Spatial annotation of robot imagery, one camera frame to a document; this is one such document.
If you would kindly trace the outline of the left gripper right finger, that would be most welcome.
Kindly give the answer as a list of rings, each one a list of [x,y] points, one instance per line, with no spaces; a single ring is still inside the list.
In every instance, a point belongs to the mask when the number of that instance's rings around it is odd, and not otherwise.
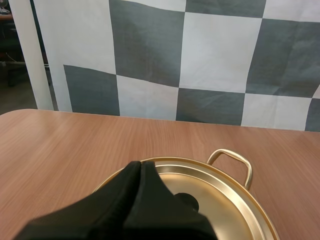
[[[215,240],[209,220],[189,193],[172,194],[152,161],[142,163],[135,200],[123,223],[125,240]]]

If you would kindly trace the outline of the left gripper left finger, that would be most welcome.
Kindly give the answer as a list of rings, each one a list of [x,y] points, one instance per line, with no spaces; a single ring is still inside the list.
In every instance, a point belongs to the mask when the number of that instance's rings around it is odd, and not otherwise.
[[[30,220],[17,240],[105,240],[118,236],[140,185],[141,162],[132,161],[89,196]]]

